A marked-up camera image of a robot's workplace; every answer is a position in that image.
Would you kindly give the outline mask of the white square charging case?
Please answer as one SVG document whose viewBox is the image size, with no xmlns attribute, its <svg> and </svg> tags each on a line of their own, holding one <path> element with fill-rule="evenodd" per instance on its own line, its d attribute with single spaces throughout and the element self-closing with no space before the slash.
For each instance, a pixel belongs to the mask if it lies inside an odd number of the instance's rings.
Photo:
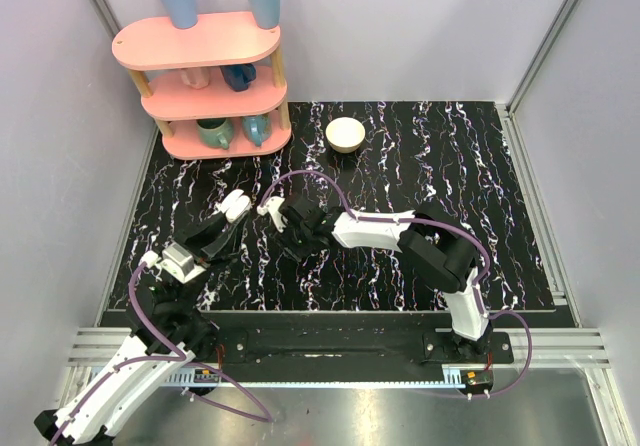
<svg viewBox="0 0 640 446">
<path fill-rule="evenodd" d="M 251 200 L 241 189 L 231 191 L 218 206 L 228 223 L 236 222 L 250 209 Z"/>
</svg>

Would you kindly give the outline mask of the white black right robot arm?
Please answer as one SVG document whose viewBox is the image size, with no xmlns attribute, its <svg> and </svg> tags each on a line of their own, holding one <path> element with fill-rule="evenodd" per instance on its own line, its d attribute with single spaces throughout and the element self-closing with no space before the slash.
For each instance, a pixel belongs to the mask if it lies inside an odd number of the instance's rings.
<svg viewBox="0 0 640 446">
<path fill-rule="evenodd" d="M 477 290 L 480 244 L 473 237 L 426 212 L 324 210 L 297 194 L 270 198 L 266 214 L 281 246 L 296 261 L 337 248 L 398 253 L 428 288 L 442 293 L 452 321 L 454 355 L 472 363 L 489 353 L 492 326 Z"/>
</svg>

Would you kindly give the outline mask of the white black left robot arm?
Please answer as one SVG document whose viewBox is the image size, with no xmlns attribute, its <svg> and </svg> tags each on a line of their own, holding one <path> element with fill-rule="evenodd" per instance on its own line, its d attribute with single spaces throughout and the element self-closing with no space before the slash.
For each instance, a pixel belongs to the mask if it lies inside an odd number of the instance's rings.
<svg viewBox="0 0 640 446">
<path fill-rule="evenodd" d="M 161 253 L 143 255 L 128 285 L 130 333 L 80 393 L 36 416 L 44 439 L 52 445 L 110 445 L 174 373 L 220 358 L 219 329 L 196 302 L 211 267 L 236 254 L 245 220 L 243 213 L 218 211 Z"/>
</svg>

